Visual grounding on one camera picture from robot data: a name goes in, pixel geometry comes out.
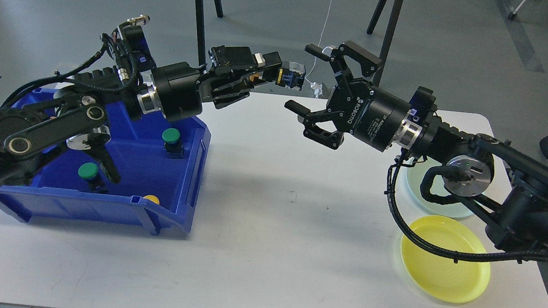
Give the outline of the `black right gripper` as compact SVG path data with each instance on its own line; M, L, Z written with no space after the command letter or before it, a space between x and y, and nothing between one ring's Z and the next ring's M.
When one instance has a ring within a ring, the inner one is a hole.
M381 68L381 58L353 41L331 48L329 54L311 44L305 46L305 51L329 63L338 87L333 89L325 110L313 112L292 100L285 103L285 108L296 113L298 122L304 125L303 136L332 150L341 146L343 133L350 133L379 151L385 151L393 143L405 149L417 143L420 125L412 120L412 105L364 78L354 79L346 61L355 61L362 77L369 78ZM328 121L337 130L328 132L318 126Z

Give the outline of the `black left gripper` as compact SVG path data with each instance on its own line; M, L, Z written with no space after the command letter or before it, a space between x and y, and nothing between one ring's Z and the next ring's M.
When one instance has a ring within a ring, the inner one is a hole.
M191 67L187 62L151 69L148 82L138 92L137 104L143 114L161 112L169 122L178 122L202 113L204 102L222 109L250 96L255 84L237 77L280 84L283 61L278 51L252 53L250 47L218 46L208 52L211 67ZM208 96L202 96L201 78L208 77Z

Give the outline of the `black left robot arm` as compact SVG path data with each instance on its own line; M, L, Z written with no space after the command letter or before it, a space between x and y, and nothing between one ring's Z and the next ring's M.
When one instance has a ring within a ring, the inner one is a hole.
M140 15L101 36L100 49L66 74L34 80L16 89L0 107L0 186L29 185L35 175L69 150L96 160L105 177L121 175L107 144L108 105L120 102L131 120L161 113L178 122L202 113L204 103L225 108L247 98L260 84L283 86L285 70L304 67L277 52L249 47L210 49L211 67L181 62L156 67L143 33L149 16Z

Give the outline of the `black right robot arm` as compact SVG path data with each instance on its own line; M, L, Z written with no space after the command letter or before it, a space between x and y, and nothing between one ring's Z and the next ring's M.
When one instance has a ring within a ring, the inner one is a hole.
M388 169L385 194L396 225L410 242L457 262L548 262L547 166L493 136L465 133L444 122L428 88L418 87L408 102L379 88L369 78L380 71L381 59L352 41L327 51L309 44L305 51L331 66L335 88L324 110L313 112L292 100L286 108L297 114L303 136L332 150L345 134L378 151L400 147ZM423 199L467 207L485 223L496 253L442 248L403 220L395 198L399 171L427 160L437 165L422 177Z

